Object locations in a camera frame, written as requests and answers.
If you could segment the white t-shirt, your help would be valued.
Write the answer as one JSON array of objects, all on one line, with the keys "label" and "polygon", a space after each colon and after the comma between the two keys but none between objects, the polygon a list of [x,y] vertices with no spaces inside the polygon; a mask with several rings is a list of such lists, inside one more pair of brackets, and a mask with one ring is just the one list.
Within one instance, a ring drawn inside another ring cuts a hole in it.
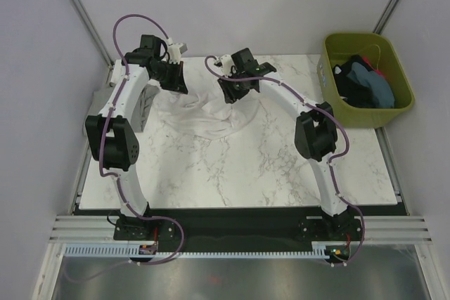
[{"label": "white t-shirt", "polygon": [[188,94],[161,91],[152,108],[176,132],[213,141],[245,128],[255,118],[259,100],[250,97],[230,104],[219,91]]}]

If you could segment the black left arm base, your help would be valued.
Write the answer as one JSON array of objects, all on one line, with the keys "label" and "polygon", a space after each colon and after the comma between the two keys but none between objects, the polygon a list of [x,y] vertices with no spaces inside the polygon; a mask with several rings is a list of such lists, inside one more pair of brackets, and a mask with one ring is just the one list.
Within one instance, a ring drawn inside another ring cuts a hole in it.
[{"label": "black left arm base", "polygon": [[113,239],[117,241],[154,241],[173,240],[179,235],[179,229],[172,221],[144,221],[125,216],[119,210],[112,210],[106,216],[107,222],[114,226]]}]

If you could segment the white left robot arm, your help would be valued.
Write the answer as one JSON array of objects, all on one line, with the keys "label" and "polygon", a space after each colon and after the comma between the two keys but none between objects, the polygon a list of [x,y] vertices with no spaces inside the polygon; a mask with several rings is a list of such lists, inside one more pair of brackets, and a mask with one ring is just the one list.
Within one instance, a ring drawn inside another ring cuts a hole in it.
[{"label": "white left robot arm", "polygon": [[140,145],[131,127],[131,118],[143,90],[155,80],[166,91],[186,94],[184,63],[185,43],[145,34],[140,45],[117,60],[114,71],[118,82],[106,104],[96,115],[85,120],[92,157],[98,162],[99,174],[115,185],[120,212],[133,217],[130,231],[139,239],[149,238],[154,222],[146,217],[149,208],[139,183],[136,162]]}]

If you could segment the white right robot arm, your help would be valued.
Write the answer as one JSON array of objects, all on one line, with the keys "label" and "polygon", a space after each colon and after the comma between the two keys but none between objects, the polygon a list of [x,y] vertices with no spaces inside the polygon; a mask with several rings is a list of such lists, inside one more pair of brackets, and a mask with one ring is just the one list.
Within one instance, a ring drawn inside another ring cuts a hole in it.
[{"label": "white right robot arm", "polygon": [[233,104],[255,91],[272,99],[292,117],[295,148],[310,164],[319,189],[320,208],[329,216],[322,221],[323,234],[333,240],[344,235],[347,222],[339,215],[346,212],[347,204],[336,188],[331,165],[338,141],[332,107],[303,97],[273,65],[258,63],[248,48],[215,58],[214,66],[222,71],[218,83],[226,103]]}]

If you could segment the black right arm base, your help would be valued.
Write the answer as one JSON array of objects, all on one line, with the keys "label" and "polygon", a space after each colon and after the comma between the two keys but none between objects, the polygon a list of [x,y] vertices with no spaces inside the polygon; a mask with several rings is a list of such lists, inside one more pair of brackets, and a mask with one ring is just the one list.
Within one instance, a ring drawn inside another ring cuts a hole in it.
[{"label": "black right arm base", "polygon": [[303,216],[299,220],[300,235],[309,241],[359,241],[362,236],[360,219],[349,210],[330,216]]}]

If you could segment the olive green plastic bin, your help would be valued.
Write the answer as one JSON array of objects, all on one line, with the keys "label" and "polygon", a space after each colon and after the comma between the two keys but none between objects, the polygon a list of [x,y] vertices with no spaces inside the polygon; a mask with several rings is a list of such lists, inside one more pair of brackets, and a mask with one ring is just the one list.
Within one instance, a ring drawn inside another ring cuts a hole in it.
[{"label": "olive green plastic bin", "polygon": [[415,103],[393,46],[378,34],[329,34],[317,74],[323,99],[346,128],[383,127]]}]

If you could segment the dark clothes pile in bin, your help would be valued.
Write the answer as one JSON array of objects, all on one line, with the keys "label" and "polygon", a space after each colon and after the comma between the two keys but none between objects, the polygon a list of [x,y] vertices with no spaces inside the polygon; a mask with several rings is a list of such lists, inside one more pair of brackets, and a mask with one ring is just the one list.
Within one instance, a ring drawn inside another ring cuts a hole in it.
[{"label": "dark clothes pile in bin", "polygon": [[367,58],[353,55],[332,68],[339,97],[357,108],[391,109],[394,94],[385,76]]}]

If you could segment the aluminium front frame rail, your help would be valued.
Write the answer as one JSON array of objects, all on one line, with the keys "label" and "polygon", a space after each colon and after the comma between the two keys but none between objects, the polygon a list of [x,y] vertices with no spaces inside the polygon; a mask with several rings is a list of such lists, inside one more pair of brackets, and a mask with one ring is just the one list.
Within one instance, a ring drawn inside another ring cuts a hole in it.
[{"label": "aluminium front frame rail", "polygon": [[[425,220],[416,216],[356,217],[346,230],[329,233],[322,219],[281,220],[243,218],[190,217],[180,221],[185,238],[237,238],[260,236],[297,238],[304,242],[374,242],[378,244],[423,244],[431,242]],[[113,240],[147,240],[140,230],[126,235],[100,216],[59,216],[50,235],[52,242],[112,242]]]}]

